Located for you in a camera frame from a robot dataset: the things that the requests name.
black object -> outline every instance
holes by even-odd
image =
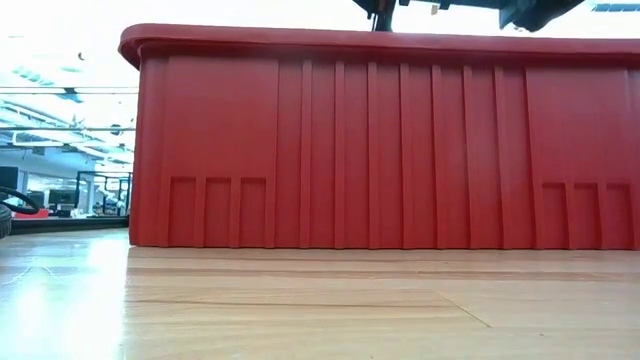
[[[391,31],[391,20],[396,1],[401,6],[409,5],[409,0],[353,0],[367,12],[367,18],[374,18],[374,31]],[[500,28],[513,23],[530,32],[545,27],[549,21],[564,15],[584,0],[418,0],[439,4],[447,10],[450,5],[463,5],[496,9],[500,11]]]
[[[27,191],[27,196],[44,209],[44,191]]]
[[[75,199],[75,190],[49,190],[49,203],[50,204],[69,204],[72,205]]]
[[[18,188],[18,167],[0,166],[0,186],[16,190]]]
[[[59,218],[71,218],[71,210],[58,210],[56,216]]]
[[[11,231],[12,211],[27,215],[35,215],[38,213],[38,211],[40,211],[38,204],[36,204],[33,200],[31,200],[28,196],[22,194],[21,192],[0,186],[0,195],[3,194],[17,197],[18,199],[24,201],[31,208],[15,206],[5,201],[0,201],[0,239],[9,235],[9,232]]]

storage bin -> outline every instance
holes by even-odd
[[[639,249],[640,41],[136,25],[138,246]]]

white wall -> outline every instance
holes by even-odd
[[[78,171],[93,171],[95,161],[84,154],[64,153],[47,148],[45,155],[34,155],[31,150],[0,150],[0,165],[17,166],[20,171],[41,175],[75,179]]]

floor plank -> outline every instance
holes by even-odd
[[[1,359],[637,359],[640,253],[0,242]]]

